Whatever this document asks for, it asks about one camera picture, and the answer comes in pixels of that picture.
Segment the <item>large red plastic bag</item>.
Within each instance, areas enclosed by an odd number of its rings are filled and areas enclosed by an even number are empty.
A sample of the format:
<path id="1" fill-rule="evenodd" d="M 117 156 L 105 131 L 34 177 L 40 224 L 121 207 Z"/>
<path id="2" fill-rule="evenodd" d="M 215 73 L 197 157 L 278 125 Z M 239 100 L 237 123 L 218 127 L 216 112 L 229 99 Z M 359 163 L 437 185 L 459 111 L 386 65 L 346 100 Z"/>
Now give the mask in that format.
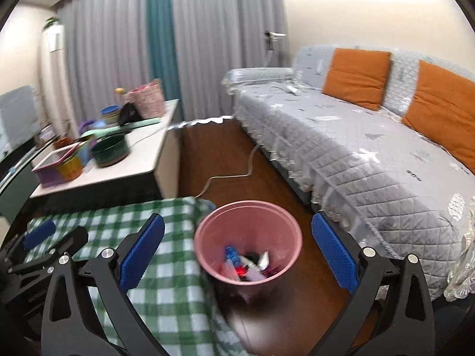
<path id="1" fill-rule="evenodd" d="M 262 279 L 260 272 L 243 266 L 235 267 L 229 261 L 225 261 L 225 263 L 222 264 L 221 273 L 223 276 L 233 281 L 254 282 Z"/>

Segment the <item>pink plastic trash bin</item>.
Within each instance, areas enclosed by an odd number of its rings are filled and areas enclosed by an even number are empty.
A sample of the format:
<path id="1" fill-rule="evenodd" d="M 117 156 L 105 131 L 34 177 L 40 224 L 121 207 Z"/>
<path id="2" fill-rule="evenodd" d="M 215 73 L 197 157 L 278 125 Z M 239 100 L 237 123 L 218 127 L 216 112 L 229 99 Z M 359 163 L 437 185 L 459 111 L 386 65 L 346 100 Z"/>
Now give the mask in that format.
<path id="1" fill-rule="evenodd" d="M 303 244 L 296 219 L 274 203 L 246 200 L 229 203 L 207 215 L 195 236 L 195 254 L 202 269 L 211 277 L 239 291 L 270 288 L 276 285 L 297 261 Z M 241 282 L 221 273 L 225 247 L 239 253 L 268 252 L 270 264 L 279 272 L 266 280 Z"/>

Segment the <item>colourful plastic storage basket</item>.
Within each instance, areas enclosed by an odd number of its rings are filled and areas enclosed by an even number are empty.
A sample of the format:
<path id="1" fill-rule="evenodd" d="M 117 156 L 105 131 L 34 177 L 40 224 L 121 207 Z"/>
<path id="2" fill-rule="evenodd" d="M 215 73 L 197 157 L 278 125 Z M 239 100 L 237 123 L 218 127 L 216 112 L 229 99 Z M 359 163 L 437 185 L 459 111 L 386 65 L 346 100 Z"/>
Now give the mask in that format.
<path id="1" fill-rule="evenodd" d="M 32 169 L 42 187 L 54 187 L 81 176 L 83 164 L 77 155 L 80 145 L 76 142 L 54 150 Z"/>

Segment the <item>green white checkered tablecloth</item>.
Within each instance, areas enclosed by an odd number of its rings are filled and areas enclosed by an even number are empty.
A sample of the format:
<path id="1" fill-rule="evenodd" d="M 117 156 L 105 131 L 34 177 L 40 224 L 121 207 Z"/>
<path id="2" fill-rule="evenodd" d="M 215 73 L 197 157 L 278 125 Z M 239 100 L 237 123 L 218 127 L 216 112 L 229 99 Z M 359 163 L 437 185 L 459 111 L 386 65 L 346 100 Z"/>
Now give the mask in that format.
<path id="1" fill-rule="evenodd" d="M 40 258 L 68 232 L 83 226 L 88 230 L 88 243 L 73 258 L 89 260 L 107 247 L 116 248 L 151 214 L 160 214 L 165 235 L 138 287 L 127 293 L 133 306 L 170 355 L 246 355 L 236 332 L 223 318 L 211 281 L 195 253 L 195 230 L 214 209 L 208 200 L 186 197 L 39 217 L 29 222 L 29 231 L 52 220 L 56 232 L 26 258 Z"/>

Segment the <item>dark green round bowl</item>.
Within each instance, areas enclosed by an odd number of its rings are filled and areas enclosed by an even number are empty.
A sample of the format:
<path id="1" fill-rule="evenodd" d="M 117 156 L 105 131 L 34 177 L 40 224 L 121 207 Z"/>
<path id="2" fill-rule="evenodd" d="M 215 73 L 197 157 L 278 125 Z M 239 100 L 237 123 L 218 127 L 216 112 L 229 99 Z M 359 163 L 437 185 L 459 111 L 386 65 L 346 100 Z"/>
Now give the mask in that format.
<path id="1" fill-rule="evenodd" d="M 96 165 L 100 168 L 112 166 L 121 162 L 130 153 L 124 133 L 117 133 L 103 137 L 91 149 Z"/>

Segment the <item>green flat tray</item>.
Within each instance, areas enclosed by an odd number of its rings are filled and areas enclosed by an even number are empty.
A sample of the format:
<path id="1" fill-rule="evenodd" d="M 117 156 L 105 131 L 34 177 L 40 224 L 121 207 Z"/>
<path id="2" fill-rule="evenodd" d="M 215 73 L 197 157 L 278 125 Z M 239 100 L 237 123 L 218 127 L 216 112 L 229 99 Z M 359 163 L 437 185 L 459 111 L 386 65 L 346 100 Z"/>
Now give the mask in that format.
<path id="1" fill-rule="evenodd" d="M 127 134 L 134 129 L 146 127 L 149 125 L 155 125 L 160 122 L 161 122 L 161 118 L 156 117 L 156 118 L 151 118 L 147 120 L 141 120 L 138 122 L 127 123 L 124 126 L 116 125 L 116 126 L 106 127 L 103 129 L 91 129 L 83 133 L 80 137 L 81 138 L 95 137 L 96 139 L 100 139 L 110 134 Z"/>

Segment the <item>white floor air conditioner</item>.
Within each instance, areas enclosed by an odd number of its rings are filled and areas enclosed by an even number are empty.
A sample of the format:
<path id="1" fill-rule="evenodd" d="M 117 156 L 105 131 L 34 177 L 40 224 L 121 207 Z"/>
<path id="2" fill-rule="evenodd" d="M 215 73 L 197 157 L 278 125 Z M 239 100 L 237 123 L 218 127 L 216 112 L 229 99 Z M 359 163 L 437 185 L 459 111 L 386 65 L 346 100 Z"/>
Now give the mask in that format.
<path id="1" fill-rule="evenodd" d="M 40 42 L 40 81 L 47 118 L 59 135 L 79 137 L 69 87 L 64 25 L 44 29 Z"/>

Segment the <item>covered television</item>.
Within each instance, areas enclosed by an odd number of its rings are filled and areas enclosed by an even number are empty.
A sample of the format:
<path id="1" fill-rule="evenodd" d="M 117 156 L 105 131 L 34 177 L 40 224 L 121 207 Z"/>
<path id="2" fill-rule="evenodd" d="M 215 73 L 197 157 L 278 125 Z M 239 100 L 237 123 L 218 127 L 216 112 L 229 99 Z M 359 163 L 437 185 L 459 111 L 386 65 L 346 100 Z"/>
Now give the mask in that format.
<path id="1" fill-rule="evenodd" d="M 1 159 L 41 131 L 34 88 L 25 85 L 0 97 Z"/>

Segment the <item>grey quilted sofa cover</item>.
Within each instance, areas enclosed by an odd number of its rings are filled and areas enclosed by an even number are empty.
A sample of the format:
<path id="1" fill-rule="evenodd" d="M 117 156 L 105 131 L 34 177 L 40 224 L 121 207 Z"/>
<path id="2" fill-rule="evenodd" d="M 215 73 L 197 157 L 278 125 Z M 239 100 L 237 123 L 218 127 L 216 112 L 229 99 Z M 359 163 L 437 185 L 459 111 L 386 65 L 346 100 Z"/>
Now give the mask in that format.
<path id="1" fill-rule="evenodd" d="M 473 209 L 474 175 L 446 148 L 401 119 L 419 63 L 458 76 L 447 60 L 393 48 L 381 107 L 365 109 L 323 92 L 335 48 L 302 47 L 290 68 L 239 68 L 222 83 L 234 115 L 270 159 L 361 246 L 422 263 L 431 298 L 440 297 L 460 258 Z"/>

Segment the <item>white coffee table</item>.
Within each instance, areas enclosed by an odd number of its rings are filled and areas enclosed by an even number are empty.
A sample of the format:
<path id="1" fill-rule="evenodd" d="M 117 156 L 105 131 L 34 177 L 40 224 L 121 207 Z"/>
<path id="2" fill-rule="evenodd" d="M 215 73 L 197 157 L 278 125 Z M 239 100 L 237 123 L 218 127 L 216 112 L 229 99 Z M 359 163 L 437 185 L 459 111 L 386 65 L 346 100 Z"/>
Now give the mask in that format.
<path id="1" fill-rule="evenodd" d="M 91 161 L 77 179 L 54 187 L 38 186 L 32 206 L 45 214 L 124 206 L 178 195 L 180 133 L 173 129 L 179 101 L 166 102 L 160 122 L 126 135 L 130 153 L 120 162 L 99 168 Z"/>

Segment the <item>stacked coloured bowls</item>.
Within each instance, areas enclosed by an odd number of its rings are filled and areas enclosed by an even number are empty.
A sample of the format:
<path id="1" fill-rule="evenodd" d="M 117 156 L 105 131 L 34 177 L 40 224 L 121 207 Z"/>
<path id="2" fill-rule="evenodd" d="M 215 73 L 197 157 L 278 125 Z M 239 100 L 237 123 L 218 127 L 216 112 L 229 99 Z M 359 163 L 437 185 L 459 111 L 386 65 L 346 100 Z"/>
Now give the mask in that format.
<path id="1" fill-rule="evenodd" d="M 121 108 L 116 104 L 107 106 L 101 110 L 102 119 L 108 125 L 117 124 L 120 112 Z"/>

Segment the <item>black round object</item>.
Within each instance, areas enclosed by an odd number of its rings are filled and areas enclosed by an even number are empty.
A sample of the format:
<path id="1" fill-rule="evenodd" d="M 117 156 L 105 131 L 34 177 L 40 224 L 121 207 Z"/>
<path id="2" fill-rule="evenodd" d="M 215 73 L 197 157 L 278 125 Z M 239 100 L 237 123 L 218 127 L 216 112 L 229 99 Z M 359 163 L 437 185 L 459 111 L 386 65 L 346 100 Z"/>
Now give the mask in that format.
<path id="1" fill-rule="evenodd" d="M 143 117 L 133 102 L 125 103 L 118 115 L 118 125 L 121 127 L 141 120 L 143 120 Z"/>

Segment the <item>pink quilted basket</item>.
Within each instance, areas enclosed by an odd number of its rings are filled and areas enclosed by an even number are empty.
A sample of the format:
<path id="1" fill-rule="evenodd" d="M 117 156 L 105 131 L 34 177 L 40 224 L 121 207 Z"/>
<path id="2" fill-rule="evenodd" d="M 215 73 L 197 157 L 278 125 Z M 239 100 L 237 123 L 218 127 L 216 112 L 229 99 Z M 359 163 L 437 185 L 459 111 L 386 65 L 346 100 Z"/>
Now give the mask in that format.
<path id="1" fill-rule="evenodd" d="M 161 117 L 166 113 L 161 79 L 154 79 L 129 91 L 125 94 L 124 101 L 132 103 L 143 119 Z"/>

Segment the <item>blue plastic wrapper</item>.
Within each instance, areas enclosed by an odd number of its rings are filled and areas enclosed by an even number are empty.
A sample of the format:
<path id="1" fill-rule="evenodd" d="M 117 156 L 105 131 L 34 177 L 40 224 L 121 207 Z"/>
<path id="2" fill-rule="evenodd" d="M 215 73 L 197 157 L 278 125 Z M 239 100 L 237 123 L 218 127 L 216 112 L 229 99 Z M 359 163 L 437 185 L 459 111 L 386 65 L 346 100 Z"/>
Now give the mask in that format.
<path id="1" fill-rule="evenodd" d="M 225 258 L 229 260 L 234 267 L 239 267 L 242 264 L 238 251 L 233 246 L 228 245 L 225 247 Z"/>

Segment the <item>orange cushion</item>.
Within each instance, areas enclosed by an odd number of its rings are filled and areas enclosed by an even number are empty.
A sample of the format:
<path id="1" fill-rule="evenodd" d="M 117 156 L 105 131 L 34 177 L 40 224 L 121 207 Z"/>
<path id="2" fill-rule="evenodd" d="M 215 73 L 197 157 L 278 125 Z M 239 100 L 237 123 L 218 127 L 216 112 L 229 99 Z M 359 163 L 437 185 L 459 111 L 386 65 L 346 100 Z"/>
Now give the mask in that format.
<path id="1" fill-rule="evenodd" d="M 402 123 L 443 146 L 474 171 L 474 82 L 421 60 Z"/>
<path id="2" fill-rule="evenodd" d="M 390 52 L 337 47 L 322 93 L 377 111 L 384 97 L 390 66 Z"/>

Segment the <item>green plant on conditioner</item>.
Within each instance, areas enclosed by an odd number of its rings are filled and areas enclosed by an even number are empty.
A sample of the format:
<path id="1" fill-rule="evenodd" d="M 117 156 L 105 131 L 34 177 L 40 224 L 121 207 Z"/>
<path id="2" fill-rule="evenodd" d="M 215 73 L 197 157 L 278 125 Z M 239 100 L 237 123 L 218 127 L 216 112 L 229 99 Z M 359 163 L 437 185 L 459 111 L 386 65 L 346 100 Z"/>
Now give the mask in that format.
<path id="1" fill-rule="evenodd" d="M 50 18 L 48 18 L 48 19 L 46 20 L 46 23 L 45 23 L 45 25 L 44 25 L 44 27 L 43 27 L 43 30 L 45 31 L 45 30 L 48 29 L 49 27 L 52 27 L 52 26 L 54 26 L 54 25 L 57 25 L 59 22 L 60 22 L 60 20 L 59 20 L 58 17 L 52 16 L 52 17 L 50 17 Z"/>

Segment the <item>teal curtain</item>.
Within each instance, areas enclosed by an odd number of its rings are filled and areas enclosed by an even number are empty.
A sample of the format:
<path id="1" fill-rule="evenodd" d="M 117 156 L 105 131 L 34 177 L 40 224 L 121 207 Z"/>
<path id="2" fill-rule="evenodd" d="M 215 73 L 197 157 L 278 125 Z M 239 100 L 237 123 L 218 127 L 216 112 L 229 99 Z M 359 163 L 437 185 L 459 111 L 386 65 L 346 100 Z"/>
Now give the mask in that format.
<path id="1" fill-rule="evenodd" d="M 172 0 L 147 0 L 147 30 L 151 76 L 161 79 L 167 101 L 180 99 Z"/>

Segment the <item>grey curtain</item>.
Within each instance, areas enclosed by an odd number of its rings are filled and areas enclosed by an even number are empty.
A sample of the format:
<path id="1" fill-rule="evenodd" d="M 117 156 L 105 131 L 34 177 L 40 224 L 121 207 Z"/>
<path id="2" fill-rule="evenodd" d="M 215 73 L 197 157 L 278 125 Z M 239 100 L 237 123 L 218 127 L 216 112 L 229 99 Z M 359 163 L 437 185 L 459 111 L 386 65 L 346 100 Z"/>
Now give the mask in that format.
<path id="1" fill-rule="evenodd" d="M 222 79 L 234 68 L 264 67 L 264 32 L 286 30 L 284 0 L 172 0 L 172 11 L 183 119 L 231 114 Z M 77 120 L 119 104 L 116 88 L 159 79 L 151 76 L 147 0 L 64 0 L 57 12 Z M 269 66 L 286 65 L 281 41 Z"/>

